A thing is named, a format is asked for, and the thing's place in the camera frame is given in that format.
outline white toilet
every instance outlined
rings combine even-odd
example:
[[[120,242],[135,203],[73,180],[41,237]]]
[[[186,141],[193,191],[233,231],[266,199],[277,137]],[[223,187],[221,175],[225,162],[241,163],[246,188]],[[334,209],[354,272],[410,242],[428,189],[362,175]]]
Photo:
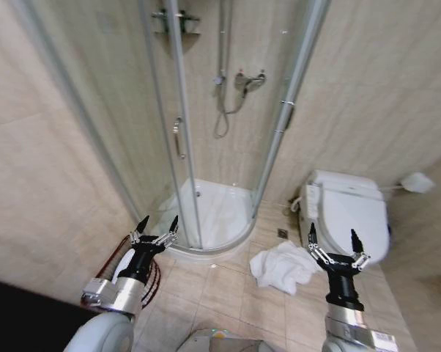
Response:
[[[308,245],[315,223],[318,244],[326,251],[352,255],[351,229],[363,243],[370,263],[388,252],[387,211],[382,193],[373,180],[337,172],[315,170],[300,190],[300,232]]]

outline robotic hand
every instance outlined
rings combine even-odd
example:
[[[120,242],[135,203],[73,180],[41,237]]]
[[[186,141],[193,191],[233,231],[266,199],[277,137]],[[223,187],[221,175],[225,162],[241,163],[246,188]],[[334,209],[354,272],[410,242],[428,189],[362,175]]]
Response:
[[[145,236],[149,217],[130,233],[135,250],[127,268],[118,274],[116,284],[94,277],[84,288],[82,302],[101,310],[75,333],[66,352],[129,352],[133,345],[133,323],[142,308],[141,297],[150,274],[152,259],[173,244],[177,237],[178,216],[170,230],[160,237]]]
[[[357,233],[351,230],[353,256],[326,253],[317,243],[314,223],[308,234],[308,251],[327,272],[330,292],[326,296],[327,339],[322,352],[398,352],[395,337],[370,329],[363,317],[364,306],[354,287],[354,276],[368,264]]]

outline floor drain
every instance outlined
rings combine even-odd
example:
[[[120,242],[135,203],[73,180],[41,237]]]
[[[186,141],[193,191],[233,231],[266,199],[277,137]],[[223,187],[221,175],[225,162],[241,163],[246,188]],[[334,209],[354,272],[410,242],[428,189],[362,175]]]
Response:
[[[289,238],[289,231],[284,229],[278,229],[278,237],[288,239]]]

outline shower enclosure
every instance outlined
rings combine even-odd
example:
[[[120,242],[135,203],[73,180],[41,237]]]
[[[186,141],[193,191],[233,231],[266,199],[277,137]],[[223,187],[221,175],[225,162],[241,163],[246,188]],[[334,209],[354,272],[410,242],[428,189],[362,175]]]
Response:
[[[327,0],[15,0],[135,220],[245,241]]]

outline toilet control panel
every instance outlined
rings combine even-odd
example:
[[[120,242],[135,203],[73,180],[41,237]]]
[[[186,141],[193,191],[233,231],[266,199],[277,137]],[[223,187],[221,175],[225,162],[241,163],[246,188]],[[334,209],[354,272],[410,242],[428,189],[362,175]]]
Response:
[[[320,200],[320,187],[306,185],[307,217],[309,219],[318,218],[318,203]]]

